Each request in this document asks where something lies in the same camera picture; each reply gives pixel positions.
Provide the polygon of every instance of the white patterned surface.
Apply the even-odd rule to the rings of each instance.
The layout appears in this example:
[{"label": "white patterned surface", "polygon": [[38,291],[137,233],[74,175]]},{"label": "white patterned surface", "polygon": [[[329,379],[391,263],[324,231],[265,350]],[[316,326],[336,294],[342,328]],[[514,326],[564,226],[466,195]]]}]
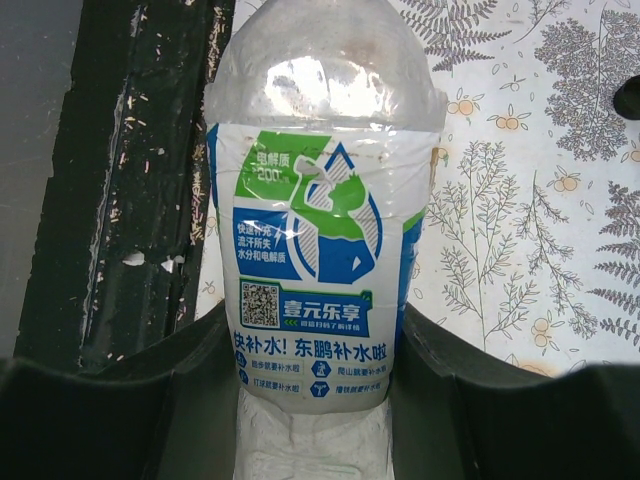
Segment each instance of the white patterned surface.
[{"label": "white patterned surface", "polygon": [[[640,122],[611,107],[640,2],[391,3],[451,101],[410,302],[538,373],[640,361]],[[211,213],[205,248],[199,316],[224,296]]]}]

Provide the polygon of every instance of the fern illustration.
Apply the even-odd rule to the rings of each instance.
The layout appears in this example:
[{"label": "fern illustration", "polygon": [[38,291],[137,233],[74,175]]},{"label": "fern illustration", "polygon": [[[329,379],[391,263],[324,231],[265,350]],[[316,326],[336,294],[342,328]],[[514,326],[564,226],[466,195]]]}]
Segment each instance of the fern illustration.
[{"label": "fern illustration", "polygon": [[474,28],[488,20],[498,0],[400,0],[408,9],[400,15],[425,43],[425,53],[441,57],[433,71],[452,72],[455,65],[494,58],[475,46],[498,40],[511,30],[488,33]]},{"label": "fern illustration", "polygon": [[583,161],[610,160],[628,143],[611,98],[640,68],[640,17],[603,10],[597,32],[569,19],[550,25],[542,36],[535,56],[561,77],[545,109],[554,125],[568,127],[558,146]]},{"label": "fern illustration", "polygon": [[[435,191],[426,215],[429,225],[453,242],[441,253],[447,306],[460,315],[473,312],[480,320],[485,351],[491,334],[501,332],[511,339],[508,329],[521,330],[519,324],[527,320],[539,293],[533,281],[524,282],[517,272],[501,280],[517,246],[513,234],[502,232],[518,191],[515,177],[506,175],[504,156],[501,143],[472,142],[458,166],[463,180]],[[490,314],[496,295],[488,303],[485,297],[496,283],[506,298]],[[497,319],[493,326],[490,318]]]},{"label": "fern illustration", "polygon": [[[615,253],[622,256],[624,261],[601,262],[594,269],[608,273],[637,292],[640,286],[640,190],[630,191],[627,187],[609,182],[609,195],[612,205],[605,215],[611,219],[611,223],[605,225],[600,234],[629,237],[629,240],[598,248],[598,252]],[[637,312],[640,320],[640,295],[613,288],[594,288],[589,293],[613,303],[628,315]]]},{"label": "fern illustration", "polygon": [[618,317],[615,321],[611,318],[607,318],[606,320],[602,320],[600,322],[600,328],[605,332],[613,333],[614,335],[618,335],[619,337],[624,337],[624,339],[628,342],[632,342],[634,347],[638,348],[638,352],[640,352],[640,327],[638,327],[637,323],[634,323],[631,328],[629,328],[631,321],[625,320],[622,323],[622,319]]},{"label": "fern illustration", "polygon": [[553,224],[568,223],[569,218],[551,206],[547,194],[536,184],[536,176],[537,172],[533,177],[531,202],[523,203],[518,208],[523,216],[514,221],[516,236],[534,243],[533,253],[527,256],[529,273],[535,275],[538,271],[549,270],[552,281],[550,291],[558,315],[568,312],[569,324],[574,333],[589,339],[596,332],[597,319],[582,303],[574,301],[574,291],[580,291],[582,281],[576,273],[565,270],[562,266],[573,257],[573,248],[560,245],[544,223],[545,218]]},{"label": "fern illustration", "polygon": [[531,14],[529,20],[531,20],[531,28],[527,30],[522,37],[513,43],[518,43],[524,40],[533,32],[540,22],[547,16],[557,17],[562,13],[562,10],[566,10],[571,6],[571,0],[529,0],[531,2]]}]

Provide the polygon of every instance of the bottle bottom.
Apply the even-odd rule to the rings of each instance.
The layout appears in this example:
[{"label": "bottle bottom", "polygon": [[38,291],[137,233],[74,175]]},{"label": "bottle bottom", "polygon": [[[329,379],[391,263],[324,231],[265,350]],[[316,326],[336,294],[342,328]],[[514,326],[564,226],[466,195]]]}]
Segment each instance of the bottle bottom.
[{"label": "bottle bottom", "polygon": [[234,480],[393,480],[389,401],[365,412],[286,414],[240,389]]}]

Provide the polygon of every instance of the bottle label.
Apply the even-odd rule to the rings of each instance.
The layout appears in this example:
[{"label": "bottle label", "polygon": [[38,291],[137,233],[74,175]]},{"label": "bottle label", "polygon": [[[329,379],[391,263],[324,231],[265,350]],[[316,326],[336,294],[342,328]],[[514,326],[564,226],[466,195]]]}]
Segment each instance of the bottle label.
[{"label": "bottle label", "polygon": [[438,141],[211,129],[227,318],[250,393],[290,413],[382,402]]}]

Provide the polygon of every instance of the water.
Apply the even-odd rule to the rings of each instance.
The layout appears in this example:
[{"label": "water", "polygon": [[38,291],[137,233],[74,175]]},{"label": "water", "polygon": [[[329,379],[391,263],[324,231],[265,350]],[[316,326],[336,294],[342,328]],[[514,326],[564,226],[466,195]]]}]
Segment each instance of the water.
[{"label": "water", "polygon": [[[208,125],[441,132],[445,95],[387,0],[269,0],[232,38],[205,92]],[[236,480],[393,478],[388,400],[302,415],[241,391]]]}]

